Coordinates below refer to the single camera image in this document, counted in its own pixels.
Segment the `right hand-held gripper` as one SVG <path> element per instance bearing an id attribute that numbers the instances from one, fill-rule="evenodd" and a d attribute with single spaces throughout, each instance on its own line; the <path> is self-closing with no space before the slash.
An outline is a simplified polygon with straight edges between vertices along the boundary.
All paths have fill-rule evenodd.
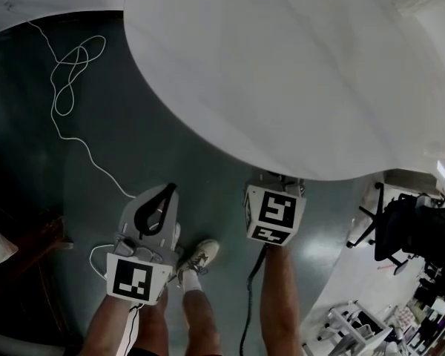
<path id="1" fill-rule="evenodd" d="M 306 207 L 304 180 L 268 171 L 245 186 L 246 236 L 271 245 L 287 245 L 298 232 Z"/>

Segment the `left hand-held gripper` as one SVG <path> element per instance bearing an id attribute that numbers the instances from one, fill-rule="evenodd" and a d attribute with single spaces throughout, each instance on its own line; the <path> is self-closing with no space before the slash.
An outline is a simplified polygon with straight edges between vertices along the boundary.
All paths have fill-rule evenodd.
<path id="1" fill-rule="evenodd" d="M 180 257 L 178 205 L 177 185 L 168 183 L 141 193 L 125 206 L 113 251 L 107 255 L 108 295 L 156 305 L 175 277 Z"/>

